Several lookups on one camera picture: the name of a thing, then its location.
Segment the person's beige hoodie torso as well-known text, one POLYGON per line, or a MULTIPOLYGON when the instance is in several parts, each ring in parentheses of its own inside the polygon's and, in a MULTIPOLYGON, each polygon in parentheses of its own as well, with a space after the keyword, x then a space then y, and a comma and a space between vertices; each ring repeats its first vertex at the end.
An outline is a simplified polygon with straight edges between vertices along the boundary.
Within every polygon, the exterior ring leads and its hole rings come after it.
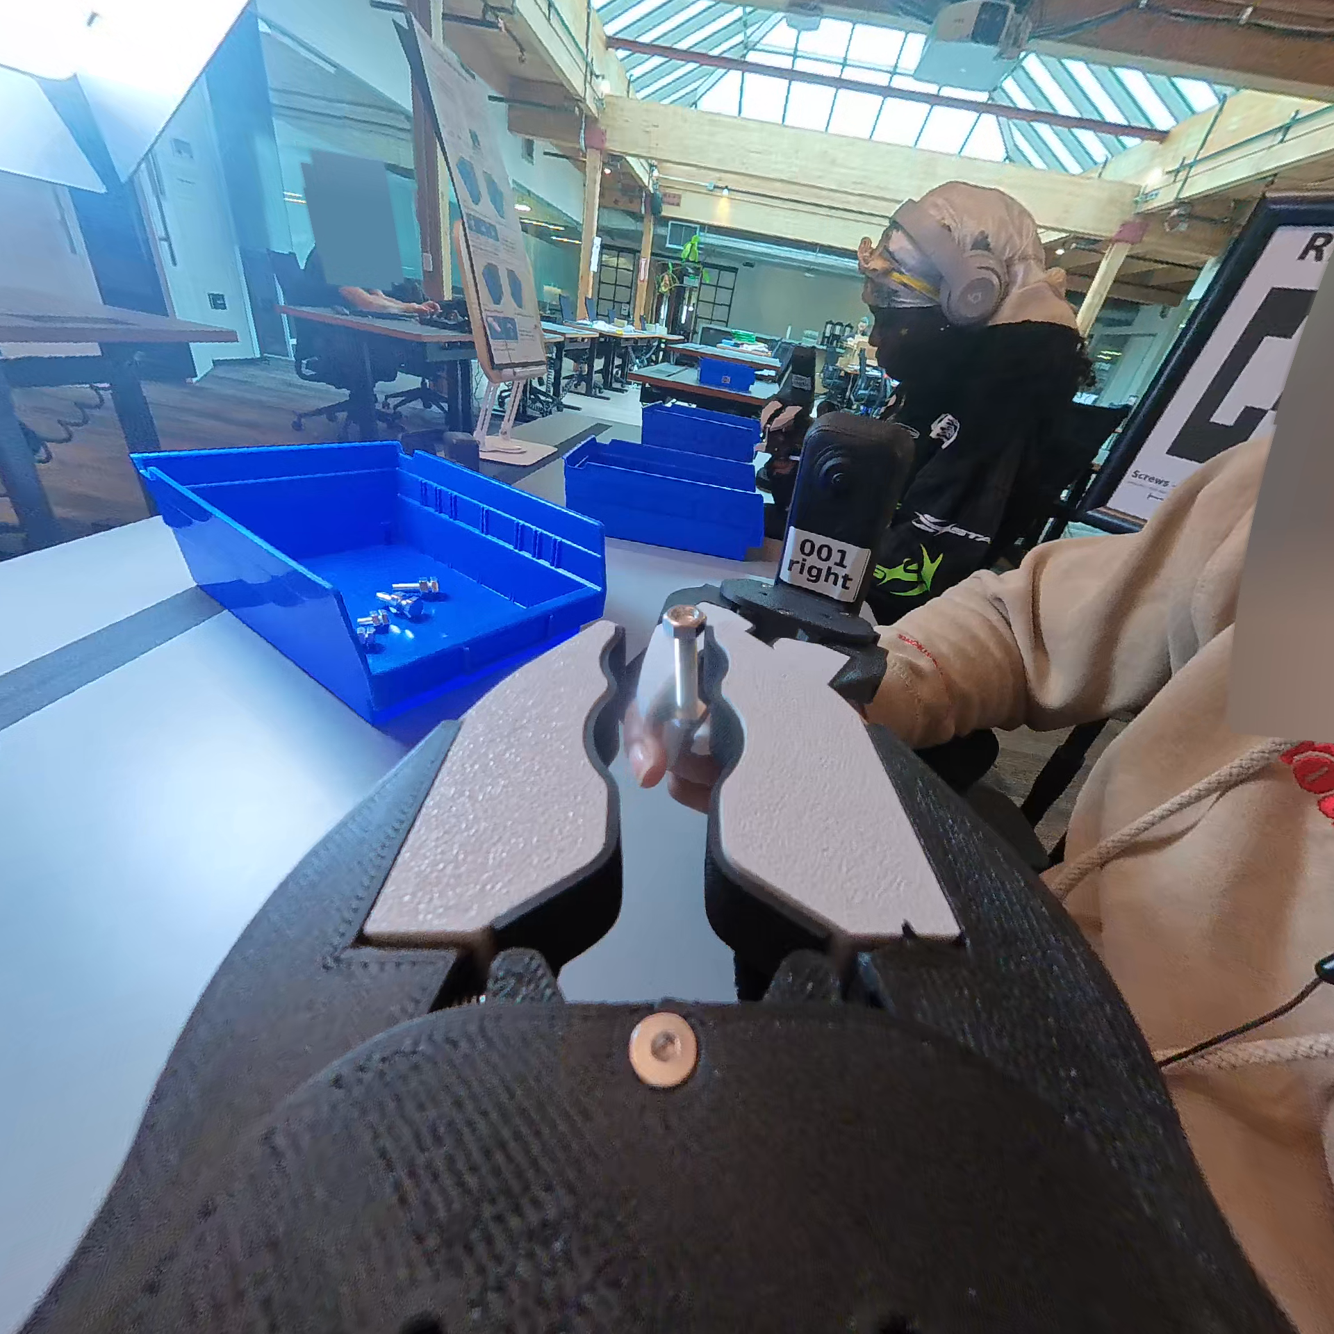
MULTIPOLYGON (((1261 476, 1257 510, 1274 484, 1261 476)), ((1331 516, 1249 534, 1236 621, 1131 716, 1064 859, 1264 740, 1331 745, 1331 516)), ((1150 832, 1064 900, 1156 1053, 1279 1007, 1331 954, 1331 759, 1276 762, 1150 832)), ((1331 988, 1255 1039, 1331 1032, 1331 988)), ((1331 1059, 1163 1073, 1210 1189, 1301 1331, 1331 1331, 1331 1059)))

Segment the cardboard sign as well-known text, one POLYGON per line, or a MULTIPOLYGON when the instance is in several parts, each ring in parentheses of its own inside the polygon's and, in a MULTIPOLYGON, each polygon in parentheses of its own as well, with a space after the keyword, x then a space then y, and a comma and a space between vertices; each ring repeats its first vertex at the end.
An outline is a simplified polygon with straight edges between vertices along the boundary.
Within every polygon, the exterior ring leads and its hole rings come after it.
POLYGON ((513 437, 529 383, 547 373, 534 271, 485 86, 416 19, 402 36, 435 129, 459 219, 453 237, 475 359, 486 379, 474 437, 483 462, 528 468, 556 449, 513 437))

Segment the studio softbox light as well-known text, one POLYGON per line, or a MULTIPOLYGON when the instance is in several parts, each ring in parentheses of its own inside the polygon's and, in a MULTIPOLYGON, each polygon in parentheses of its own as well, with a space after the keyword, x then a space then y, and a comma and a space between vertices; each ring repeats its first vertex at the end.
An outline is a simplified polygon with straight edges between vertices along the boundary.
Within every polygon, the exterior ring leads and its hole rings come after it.
POLYGON ((99 194, 129 179, 245 6, 3 1, 3 173, 99 194))

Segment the ceiling projector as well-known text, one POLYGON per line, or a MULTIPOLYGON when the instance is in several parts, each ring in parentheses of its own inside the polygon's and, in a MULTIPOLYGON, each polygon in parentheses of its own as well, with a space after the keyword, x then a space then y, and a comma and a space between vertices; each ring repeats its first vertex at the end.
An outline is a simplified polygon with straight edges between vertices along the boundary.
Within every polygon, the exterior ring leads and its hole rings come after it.
POLYGON ((1031 30, 1033 17, 1015 3, 944 5, 912 75, 940 89, 990 94, 1023 57, 1031 30))

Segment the black white banner stand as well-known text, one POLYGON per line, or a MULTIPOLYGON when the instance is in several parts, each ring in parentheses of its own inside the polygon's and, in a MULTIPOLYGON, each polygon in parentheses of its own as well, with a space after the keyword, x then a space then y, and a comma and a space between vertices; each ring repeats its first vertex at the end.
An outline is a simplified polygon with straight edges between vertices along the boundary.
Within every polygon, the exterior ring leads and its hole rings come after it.
POLYGON ((1080 505, 1141 529, 1188 478, 1274 424, 1333 254, 1333 192, 1268 194, 1225 252, 1080 505))

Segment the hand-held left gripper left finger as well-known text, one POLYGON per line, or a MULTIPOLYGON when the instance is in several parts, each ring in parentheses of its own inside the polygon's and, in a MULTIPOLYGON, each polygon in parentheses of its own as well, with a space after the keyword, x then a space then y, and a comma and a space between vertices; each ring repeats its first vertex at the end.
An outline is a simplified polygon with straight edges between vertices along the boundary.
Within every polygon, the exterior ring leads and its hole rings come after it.
POLYGON ((558 972, 623 902, 610 705, 624 632, 593 622, 497 683, 458 734, 362 934, 489 962, 507 948, 558 972))

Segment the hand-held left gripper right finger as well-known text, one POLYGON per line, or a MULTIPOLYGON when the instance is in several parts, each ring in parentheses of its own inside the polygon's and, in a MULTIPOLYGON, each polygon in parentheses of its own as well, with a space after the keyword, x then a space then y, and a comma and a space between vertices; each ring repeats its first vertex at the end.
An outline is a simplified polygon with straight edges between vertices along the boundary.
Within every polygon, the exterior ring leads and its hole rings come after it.
POLYGON ((705 908, 744 980, 799 951, 850 980, 863 958, 910 977, 958 972, 958 910, 888 765, 890 746, 831 688, 805 705, 726 700, 726 622, 710 622, 712 792, 705 908))

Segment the person's right forearm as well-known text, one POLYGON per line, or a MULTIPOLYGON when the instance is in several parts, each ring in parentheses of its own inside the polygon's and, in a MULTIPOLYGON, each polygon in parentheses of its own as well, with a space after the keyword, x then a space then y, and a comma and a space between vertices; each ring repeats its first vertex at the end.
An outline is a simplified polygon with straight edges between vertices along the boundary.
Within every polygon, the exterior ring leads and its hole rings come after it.
POLYGON ((1060 538, 879 630, 871 722, 913 748, 1142 710, 1236 621, 1272 435, 1199 468, 1139 532, 1060 538))

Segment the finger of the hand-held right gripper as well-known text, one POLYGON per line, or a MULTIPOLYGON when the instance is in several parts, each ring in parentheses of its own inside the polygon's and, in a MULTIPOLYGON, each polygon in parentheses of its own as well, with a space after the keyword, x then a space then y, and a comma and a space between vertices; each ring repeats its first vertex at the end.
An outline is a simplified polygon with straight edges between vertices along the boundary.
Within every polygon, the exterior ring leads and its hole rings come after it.
POLYGON ((642 657, 629 703, 623 734, 661 734, 672 718, 672 635, 655 632, 642 657))
POLYGON ((804 640, 763 643, 744 618, 726 619, 726 700, 805 705, 844 668, 844 653, 804 640))

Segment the person's right hand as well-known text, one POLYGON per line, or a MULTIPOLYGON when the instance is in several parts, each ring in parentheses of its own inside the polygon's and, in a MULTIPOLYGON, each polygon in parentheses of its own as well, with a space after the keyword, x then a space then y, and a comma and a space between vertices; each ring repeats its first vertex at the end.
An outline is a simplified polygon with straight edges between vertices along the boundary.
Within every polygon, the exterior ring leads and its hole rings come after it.
POLYGON ((628 708, 623 724, 623 749, 628 767, 642 789, 666 786, 680 805, 707 813, 712 792, 723 769, 712 756, 685 753, 672 767, 658 727, 645 722, 636 707, 628 708))

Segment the wooden desk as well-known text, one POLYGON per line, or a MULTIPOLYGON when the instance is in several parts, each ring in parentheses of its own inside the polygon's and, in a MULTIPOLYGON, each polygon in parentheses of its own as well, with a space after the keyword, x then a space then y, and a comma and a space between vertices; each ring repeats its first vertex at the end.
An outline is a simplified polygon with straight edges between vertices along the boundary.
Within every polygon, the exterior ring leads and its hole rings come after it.
POLYGON ((45 492, 38 465, 13 403, 13 389, 107 384, 131 453, 162 449, 143 392, 137 356, 150 345, 234 345, 231 327, 186 322, 165 314, 88 302, 56 308, 51 295, 27 289, 2 292, 2 345, 86 346, 94 356, 23 356, 2 360, 2 480, 24 548, 40 551, 65 541, 45 492))
POLYGON ((412 314, 300 305, 278 311, 294 332, 297 376, 343 392, 334 405, 297 413, 294 429, 323 418, 340 426, 345 440, 377 440, 381 427, 401 424, 410 405, 439 408, 447 429, 474 429, 477 348, 470 333, 412 314))

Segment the cluster of bolts with nuts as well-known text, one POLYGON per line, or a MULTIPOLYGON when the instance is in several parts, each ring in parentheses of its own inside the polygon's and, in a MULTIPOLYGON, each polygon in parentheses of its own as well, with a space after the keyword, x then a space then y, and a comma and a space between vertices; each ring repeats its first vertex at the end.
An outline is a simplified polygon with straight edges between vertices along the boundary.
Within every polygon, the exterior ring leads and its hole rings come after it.
POLYGON ((378 607, 356 618, 356 638, 369 653, 380 651, 393 629, 426 622, 442 599, 442 586, 435 576, 404 580, 378 591, 375 597, 378 607))

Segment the silver bolt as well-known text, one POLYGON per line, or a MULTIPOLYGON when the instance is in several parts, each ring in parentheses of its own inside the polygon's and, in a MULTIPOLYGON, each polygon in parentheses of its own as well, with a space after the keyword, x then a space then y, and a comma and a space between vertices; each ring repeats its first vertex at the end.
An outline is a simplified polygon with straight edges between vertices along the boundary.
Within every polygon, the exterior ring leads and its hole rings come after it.
POLYGON ((661 618, 672 638, 672 708, 661 726, 669 767, 690 754, 709 705, 702 694, 707 614, 701 605, 674 605, 661 618))

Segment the beige hoodie drawstring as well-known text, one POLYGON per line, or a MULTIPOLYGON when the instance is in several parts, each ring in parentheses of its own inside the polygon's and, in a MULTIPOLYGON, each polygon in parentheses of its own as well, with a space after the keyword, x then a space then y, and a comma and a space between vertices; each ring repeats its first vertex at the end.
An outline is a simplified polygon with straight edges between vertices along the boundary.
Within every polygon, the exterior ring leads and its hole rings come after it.
MULTIPOLYGON (((1053 870, 1045 872, 1045 886, 1063 902, 1085 878, 1125 856, 1136 843, 1142 842, 1150 832, 1177 815, 1217 796, 1234 791, 1261 775, 1276 762, 1287 765, 1296 775, 1296 764, 1306 759, 1331 759, 1331 745, 1296 742, 1291 738, 1268 738, 1253 745, 1242 756, 1225 764, 1225 767, 1198 780, 1193 786, 1141 815, 1134 823, 1102 838, 1090 851, 1079 857, 1066 859, 1053 870)), ((1331 988, 1331 967, 1333 954, 1326 954, 1312 965, 1310 980, 1301 991, 1295 992, 1276 1008, 1193 1045, 1156 1053, 1155 1061, 1158 1070, 1164 1073, 1174 1067, 1196 1067, 1198 1070, 1225 1073, 1263 1066, 1330 1061, 1333 1058, 1333 1034, 1328 1031, 1277 1039, 1255 1039, 1255 1034, 1288 1018, 1318 991, 1331 988)))

